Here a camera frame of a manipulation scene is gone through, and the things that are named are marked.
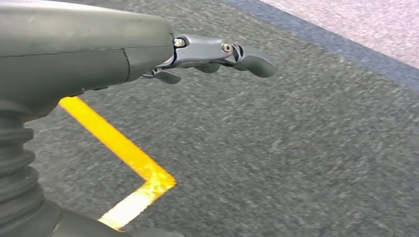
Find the metal screw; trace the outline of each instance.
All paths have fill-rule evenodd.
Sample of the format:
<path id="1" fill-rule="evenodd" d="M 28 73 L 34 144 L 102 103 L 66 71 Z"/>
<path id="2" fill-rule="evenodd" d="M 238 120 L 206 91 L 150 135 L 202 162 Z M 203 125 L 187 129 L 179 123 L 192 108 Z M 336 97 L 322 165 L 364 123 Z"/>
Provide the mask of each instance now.
<path id="1" fill-rule="evenodd" d="M 233 46 L 229 42 L 226 42 L 226 41 L 221 42 L 221 49 L 226 54 L 230 54 L 231 52 L 233 52 Z"/>
<path id="2" fill-rule="evenodd" d="M 186 45 L 186 42 L 185 42 L 185 40 L 184 39 L 181 39 L 181 38 L 177 38 L 177 39 L 174 39 L 174 46 L 175 47 L 183 47 L 183 46 L 185 46 Z"/>

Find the gray plastic casing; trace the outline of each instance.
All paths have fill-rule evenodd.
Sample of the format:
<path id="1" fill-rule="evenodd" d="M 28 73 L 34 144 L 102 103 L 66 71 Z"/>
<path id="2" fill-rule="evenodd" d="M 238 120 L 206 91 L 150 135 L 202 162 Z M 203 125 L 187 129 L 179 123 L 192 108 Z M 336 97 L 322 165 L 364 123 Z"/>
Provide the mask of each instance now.
<path id="1" fill-rule="evenodd" d="M 132 81 L 173 56 L 159 16 L 45 0 L 0 0 L 0 110 L 25 120 L 66 96 Z"/>

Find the robotic hand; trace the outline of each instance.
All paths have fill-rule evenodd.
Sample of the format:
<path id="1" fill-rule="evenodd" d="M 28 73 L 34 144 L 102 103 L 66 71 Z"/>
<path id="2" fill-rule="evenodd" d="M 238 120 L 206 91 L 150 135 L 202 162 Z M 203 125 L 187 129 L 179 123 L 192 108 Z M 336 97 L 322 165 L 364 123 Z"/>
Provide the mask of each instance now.
<path id="1" fill-rule="evenodd" d="M 169 84 L 172 68 L 221 66 L 267 78 L 266 54 L 227 40 L 175 34 L 158 17 L 94 6 L 0 0 L 0 237 L 131 237 L 44 197 L 24 123 L 59 100 L 140 78 Z M 139 237 L 175 234 L 144 230 Z"/>
<path id="2" fill-rule="evenodd" d="M 180 77 L 167 72 L 171 68 L 196 68 L 203 73 L 214 73 L 223 65 L 239 71 L 249 71 L 260 78 L 269 78 L 277 68 L 267 54 L 249 46 L 227 40 L 197 35 L 173 35 L 174 54 L 142 78 L 158 78 L 176 84 Z"/>

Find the gray carpet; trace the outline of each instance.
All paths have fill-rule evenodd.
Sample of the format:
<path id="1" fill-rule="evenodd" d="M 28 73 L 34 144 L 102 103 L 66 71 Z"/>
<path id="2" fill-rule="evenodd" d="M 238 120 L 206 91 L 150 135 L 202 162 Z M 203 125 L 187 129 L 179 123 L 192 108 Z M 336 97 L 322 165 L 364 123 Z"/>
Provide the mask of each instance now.
<path id="1" fill-rule="evenodd" d="M 77 2 L 96 5 L 94 1 Z M 132 223 L 187 237 L 416 236 L 419 93 L 222 1 L 101 0 L 257 46 L 272 79 L 177 71 L 82 96 L 178 184 Z M 66 112 L 28 124 L 54 201 L 100 217 L 143 182 Z"/>

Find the yellow tape corner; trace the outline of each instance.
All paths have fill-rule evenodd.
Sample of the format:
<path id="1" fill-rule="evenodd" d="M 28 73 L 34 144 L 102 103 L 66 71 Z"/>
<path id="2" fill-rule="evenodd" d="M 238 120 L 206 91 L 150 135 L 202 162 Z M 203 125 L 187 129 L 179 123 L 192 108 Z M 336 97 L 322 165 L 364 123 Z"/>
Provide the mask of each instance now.
<path id="1" fill-rule="evenodd" d="M 64 98 L 59 104 L 146 181 L 104 214 L 99 221 L 114 229 L 120 229 L 176 184 L 169 173 L 79 97 Z"/>

